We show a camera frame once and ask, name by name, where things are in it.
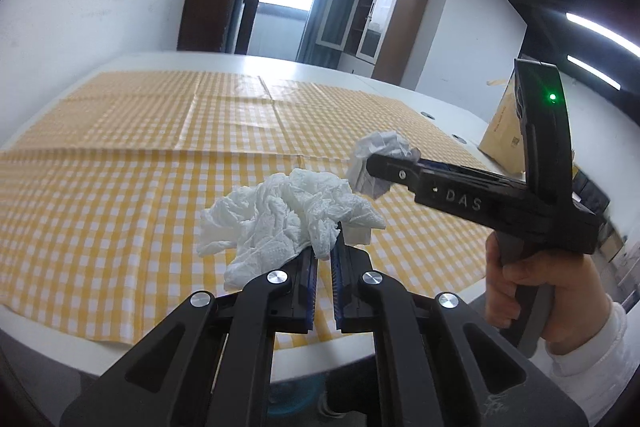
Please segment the white right sleeve forearm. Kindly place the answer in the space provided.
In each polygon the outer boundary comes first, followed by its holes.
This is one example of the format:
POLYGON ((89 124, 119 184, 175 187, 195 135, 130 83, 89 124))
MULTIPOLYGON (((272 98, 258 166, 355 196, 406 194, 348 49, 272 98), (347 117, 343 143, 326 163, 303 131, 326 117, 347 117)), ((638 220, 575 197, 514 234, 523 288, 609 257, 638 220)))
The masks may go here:
POLYGON ((639 368, 639 306, 619 303, 600 332, 567 355, 552 355, 540 340, 532 362, 585 412, 595 426, 614 407, 639 368))

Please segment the person's right hand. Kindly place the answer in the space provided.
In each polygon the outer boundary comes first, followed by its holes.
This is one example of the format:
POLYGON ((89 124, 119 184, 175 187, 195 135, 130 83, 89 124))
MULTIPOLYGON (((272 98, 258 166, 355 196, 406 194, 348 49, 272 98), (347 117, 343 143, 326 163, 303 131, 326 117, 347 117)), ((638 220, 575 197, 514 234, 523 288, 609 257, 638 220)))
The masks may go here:
POLYGON ((596 266, 588 256, 539 251, 512 265, 500 265, 498 239, 486 239, 487 322, 505 329, 521 314, 518 285, 554 287, 554 303, 541 337, 554 355, 567 355, 597 335, 608 321, 612 301, 605 294, 596 266))

